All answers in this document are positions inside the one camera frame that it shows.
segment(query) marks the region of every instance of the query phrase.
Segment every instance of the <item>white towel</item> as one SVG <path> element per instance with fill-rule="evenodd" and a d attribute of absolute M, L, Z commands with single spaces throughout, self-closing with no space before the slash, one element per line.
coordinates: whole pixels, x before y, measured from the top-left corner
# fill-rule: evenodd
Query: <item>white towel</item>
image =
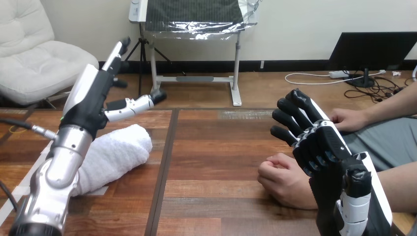
<path fill-rule="evenodd" d="M 137 124 L 105 134 L 92 142 L 79 168 L 80 183 L 72 194 L 94 191 L 144 164 L 152 150 L 147 131 Z"/>

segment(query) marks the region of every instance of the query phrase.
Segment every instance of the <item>cushioned chair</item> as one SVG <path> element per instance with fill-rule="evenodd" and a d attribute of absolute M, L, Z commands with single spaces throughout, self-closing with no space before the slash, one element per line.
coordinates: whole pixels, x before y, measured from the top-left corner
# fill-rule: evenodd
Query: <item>cushioned chair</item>
<path fill-rule="evenodd" d="M 53 41 L 39 0 L 0 0 L 0 95 L 21 105 L 74 85 L 97 59 L 79 47 Z"/>

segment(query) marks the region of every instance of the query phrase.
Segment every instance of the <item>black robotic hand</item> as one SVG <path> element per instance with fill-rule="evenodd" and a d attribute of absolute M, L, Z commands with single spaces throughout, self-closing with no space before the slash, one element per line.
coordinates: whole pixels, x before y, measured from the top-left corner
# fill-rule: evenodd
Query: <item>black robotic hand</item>
<path fill-rule="evenodd" d="M 352 156 L 333 122 L 300 90 L 291 91 L 277 106 L 279 109 L 272 117 L 289 130 L 273 126 L 271 134 L 294 148 L 298 165 L 311 177 L 309 183 L 319 210 L 316 223 L 320 234 L 389 234 L 390 222 L 384 224 L 388 220 L 375 197 L 371 170 L 363 163 L 369 157 L 367 153 Z M 369 215 L 380 216 L 370 219 L 370 227 L 367 227 L 368 210 Z"/>

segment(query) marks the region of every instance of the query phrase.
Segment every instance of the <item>stand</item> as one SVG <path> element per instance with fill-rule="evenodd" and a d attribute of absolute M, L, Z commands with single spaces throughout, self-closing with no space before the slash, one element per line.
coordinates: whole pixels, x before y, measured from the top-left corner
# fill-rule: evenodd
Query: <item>stand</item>
<path fill-rule="evenodd" d="M 140 52 L 140 62 L 139 62 L 139 97 L 142 94 L 142 62 L 147 63 L 146 61 L 146 52 L 145 52 L 145 44 L 149 45 L 149 41 L 146 40 L 142 34 L 142 24 L 139 23 L 139 32 L 140 32 L 140 38 L 138 39 L 138 42 L 136 43 L 135 47 L 133 47 L 132 51 L 130 51 L 129 55 L 126 57 L 125 61 L 129 60 L 130 56 L 133 54 L 133 52 L 136 50 L 136 48 L 141 45 L 141 52 Z M 159 51 L 157 48 L 153 48 L 158 54 L 160 54 L 170 65 L 172 65 L 172 61 L 169 60 L 161 51 Z M 183 76 L 186 76 L 186 73 L 184 71 L 181 71 Z"/>
<path fill-rule="evenodd" d="M 347 84 L 352 85 L 354 87 L 358 87 L 358 88 L 369 88 L 374 86 L 375 81 L 369 77 L 369 69 L 366 68 L 363 70 L 363 75 L 353 75 L 353 76 L 349 76 L 346 77 L 345 80 L 348 79 L 353 79 L 353 78 L 357 78 L 357 77 L 361 77 L 363 76 L 363 78 L 361 79 L 357 79 L 357 80 L 349 80 L 346 81 Z"/>
<path fill-rule="evenodd" d="M 230 93 L 232 95 L 233 106 L 242 106 L 242 100 L 240 99 L 240 92 L 238 87 L 239 76 L 239 58 L 240 58 L 240 32 L 236 41 L 236 54 L 235 54 L 235 71 L 233 76 L 229 77 L 213 77 L 213 76 L 178 76 L 178 77 L 164 77 L 158 76 L 156 73 L 156 61 L 155 51 L 158 50 L 154 46 L 154 42 L 149 44 L 150 46 L 150 67 L 152 70 L 152 91 L 158 90 L 162 82 L 216 82 L 216 83 L 229 83 Z"/>

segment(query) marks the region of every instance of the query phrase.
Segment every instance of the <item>human hand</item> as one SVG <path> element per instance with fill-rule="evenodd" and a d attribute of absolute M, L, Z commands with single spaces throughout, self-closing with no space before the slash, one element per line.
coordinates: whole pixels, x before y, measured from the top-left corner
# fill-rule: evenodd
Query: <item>human hand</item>
<path fill-rule="evenodd" d="M 339 131 L 355 132 L 370 124 L 365 111 L 334 109 L 329 118 Z"/>
<path fill-rule="evenodd" d="M 282 205 L 317 209 L 308 183 L 310 177 L 298 166 L 295 159 L 282 153 L 268 157 L 259 166 L 258 173 L 258 182 Z"/>

